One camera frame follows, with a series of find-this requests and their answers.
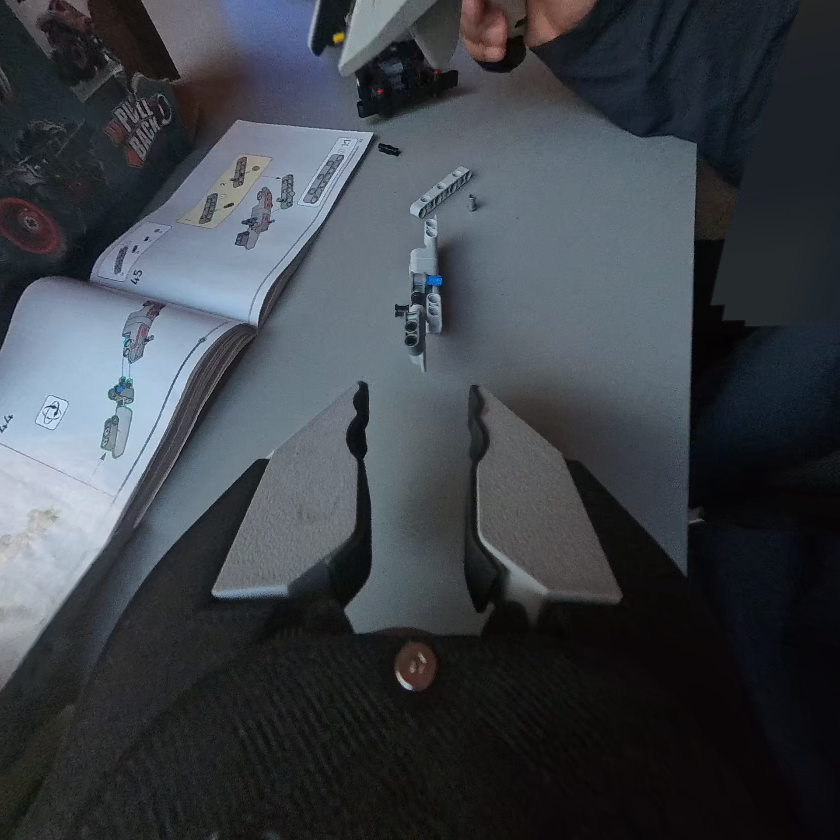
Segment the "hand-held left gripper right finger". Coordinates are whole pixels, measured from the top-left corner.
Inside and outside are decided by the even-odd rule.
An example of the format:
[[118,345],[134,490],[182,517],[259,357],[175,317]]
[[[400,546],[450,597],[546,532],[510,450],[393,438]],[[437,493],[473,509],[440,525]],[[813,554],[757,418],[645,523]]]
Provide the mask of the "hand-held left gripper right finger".
[[482,385],[469,389],[465,582],[484,613],[538,621],[555,603],[617,606],[623,592],[561,452]]

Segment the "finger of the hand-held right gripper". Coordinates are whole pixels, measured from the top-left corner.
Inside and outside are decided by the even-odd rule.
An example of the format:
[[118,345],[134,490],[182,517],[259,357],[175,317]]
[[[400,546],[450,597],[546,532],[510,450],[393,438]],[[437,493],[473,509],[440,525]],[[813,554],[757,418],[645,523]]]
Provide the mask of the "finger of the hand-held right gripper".
[[408,31],[431,67],[449,67],[459,40],[460,1],[436,1]]
[[339,55],[341,75],[352,75],[375,58],[422,14],[419,1],[355,1]]

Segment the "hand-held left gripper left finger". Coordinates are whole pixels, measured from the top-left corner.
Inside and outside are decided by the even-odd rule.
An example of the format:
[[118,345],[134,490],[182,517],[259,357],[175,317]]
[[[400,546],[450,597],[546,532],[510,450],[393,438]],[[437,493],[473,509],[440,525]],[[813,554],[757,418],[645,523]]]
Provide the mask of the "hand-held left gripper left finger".
[[359,381],[271,454],[213,584],[217,599],[352,602],[372,566],[369,419]]

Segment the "lego vehicle model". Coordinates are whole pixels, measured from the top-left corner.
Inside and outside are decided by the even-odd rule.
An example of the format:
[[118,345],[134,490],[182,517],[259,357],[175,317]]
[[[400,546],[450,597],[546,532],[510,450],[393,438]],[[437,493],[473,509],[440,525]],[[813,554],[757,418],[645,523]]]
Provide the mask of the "lego vehicle model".
[[[422,14],[416,20],[435,2],[422,2]],[[327,49],[341,52],[352,4],[351,1],[315,2],[308,33],[308,47],[314,56]],[[362,68],[342,76],[355,78],[361,118],[390,118],[455,89],[459,72],[452,68],[451,61],[449,67],[431,67],[407,29]]]

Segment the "light grey lego beam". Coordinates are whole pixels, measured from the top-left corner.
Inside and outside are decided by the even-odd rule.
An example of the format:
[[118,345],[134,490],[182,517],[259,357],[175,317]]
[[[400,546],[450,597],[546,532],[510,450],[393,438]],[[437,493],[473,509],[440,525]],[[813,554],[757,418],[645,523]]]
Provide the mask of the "light grey lego beam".
[[467,184],[472,176],[473,172],[467,167],[455,168],[412,203],[409,208],[410,214],[420,219],[425,218]]

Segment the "grey lego sub-assembly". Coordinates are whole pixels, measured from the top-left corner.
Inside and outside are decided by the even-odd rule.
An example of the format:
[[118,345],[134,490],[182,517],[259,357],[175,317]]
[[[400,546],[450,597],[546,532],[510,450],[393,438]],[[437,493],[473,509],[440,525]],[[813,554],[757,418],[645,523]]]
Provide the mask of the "grey lego sub-assembly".
[[403,343],[410,360],[427,370],[427,337],[444,330],[443,277],[438,265],[438,220],[423,221],[423,246],[409,255],[409,300],[395,304],[395,317],[403,323]]

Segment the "person's right forearm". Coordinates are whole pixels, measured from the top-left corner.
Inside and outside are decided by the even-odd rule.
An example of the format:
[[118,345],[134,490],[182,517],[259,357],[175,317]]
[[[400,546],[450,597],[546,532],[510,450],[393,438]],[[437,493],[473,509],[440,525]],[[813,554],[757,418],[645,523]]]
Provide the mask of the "person's right forearm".
[[637,137],[696,144],[739,188],[798,1],[605,1],[532,51]]

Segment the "lego instruction booklet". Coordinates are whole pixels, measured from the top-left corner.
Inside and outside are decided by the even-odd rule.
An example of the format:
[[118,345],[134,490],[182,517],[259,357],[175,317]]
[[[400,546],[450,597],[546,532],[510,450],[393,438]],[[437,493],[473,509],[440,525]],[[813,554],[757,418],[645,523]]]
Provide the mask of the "lego instruction booklet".
[[3,688],[137,526],[371,140],[237,121],[89,281],[24,292],[1,359]]

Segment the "dark lego set box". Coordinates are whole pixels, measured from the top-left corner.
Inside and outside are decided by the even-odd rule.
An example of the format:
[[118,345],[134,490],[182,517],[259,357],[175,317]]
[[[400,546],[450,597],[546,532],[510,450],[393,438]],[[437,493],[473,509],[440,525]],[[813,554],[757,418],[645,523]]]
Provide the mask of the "dark lego set box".
[[1,2],[2,329],[41,277],[87,278],[193,143],[172,88],[129,89],[88,2]]

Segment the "person's right hand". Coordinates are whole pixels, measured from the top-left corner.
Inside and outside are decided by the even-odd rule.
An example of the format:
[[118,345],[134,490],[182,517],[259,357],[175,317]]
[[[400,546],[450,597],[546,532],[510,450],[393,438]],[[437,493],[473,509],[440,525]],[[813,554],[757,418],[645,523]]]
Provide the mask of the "person's right hand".
[[[596,1],[527,1],[527,47],[538,47],[571,32],[592,11]],[[507,52],[507,18],[496,2],[464,1],[460,34],[475,61],[498,62]]]

